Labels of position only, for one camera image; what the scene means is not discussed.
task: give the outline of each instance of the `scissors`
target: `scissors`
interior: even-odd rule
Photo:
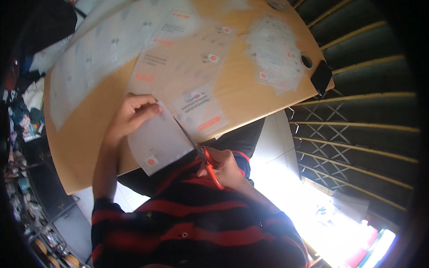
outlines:
[[[225,186],[223,186],[222,184],[219,183],[219,180],[216,177],[216,174],[213,172],[213,166],[217,167],[218,163],[210,156],[210,154],[206,150],[205,146],[198,145],[192,139],[192,137],[189,135],[189,133],[186,131],[186,129],[184,127],[182,127],[182,125],[179,123],[179,121],[177,121],[176,118],[174,118],[174,120],[176,120],[180,129],[183,131],[183,133],[185,133],[186,138],[188,138],[188,140],[192,143],[192,145],[196,149],[196,152],[198,153],[198,155],[202,158],[203,161],[205,161],[205,169],[207,170],[208,175],[214,181],[216,186],[220,190],[223,190],[225,188]]]

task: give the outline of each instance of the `black phone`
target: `black phone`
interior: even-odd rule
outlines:
[[[317,93],[322,96],[326,88],[328,87],[329,81],[331,80],[332,72],[328,67],[326,61],[321,60],[313,75],[311,76],[311,82],[316,88]]]

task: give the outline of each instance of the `wooden table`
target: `wooden table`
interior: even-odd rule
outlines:
[[[234,37],[234,42],[212,91],[222,107],[228,124],[206,136],[204,140],[227,133],[317,95],[310,81],[315,68],[305,71],[305,76],[301,79],[296,91],[290,90],[279,96],[275,95],[272,87],[255,84],[254,65],[250,57],[242,54],[245,43],[239,37],[247,32],[255,15],[268,12],[284,17],[297,37],[297,47],[309,55],[316,65],[324,60],[310,30],[293,8],[288,7],[286,11],[277,12],[265,1],[250,0],[249,5],[252,9],[225,14],[222,12],[223,7],[220,2],[222,1],[194,0],[194,5],[202,17],[213,18],[237,30],[237,36]],[[58,133],[50,117],[51,74],[50,72],[47,74],[44,100],[46,132],[55,168],[67,194],[92,185],[92,176],[104,131],[124,94],[136,59],[105,77],[104,81],[71,114]],[[328,85],[328,89],[332,88],[334,88],[333,80]],[[120,148],[119,174],[137,168],[139,165],[134,160],[125,139]]]

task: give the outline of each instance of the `red and navy striped shirt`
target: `red and navy striped shirt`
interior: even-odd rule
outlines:
[[[234,156],[248,177],[247,157]],[[198,163],[173,174],[132,213],[107,199],[95,201],[95,268],[309,267],[307,250],[285,213],[266,214],[234,190],[219,190],[209,178],[193,174]]]

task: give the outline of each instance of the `hand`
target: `hand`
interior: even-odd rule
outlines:
[[[247,179],[241,174],[231,150],[218,151],[210,147],[206,147],[206,150],[213,160],[219,163],[216,168],[213,167],[213,172],[220,184],[238,190],[243,184],[248,183]],[[196,175],[198,177],[208,175],[204,161],[201,163],[201,168]]]
[[[143,122],[161,112],[152,95],[128,93],[107,127],[105,139],[119,142],[137,130]]]

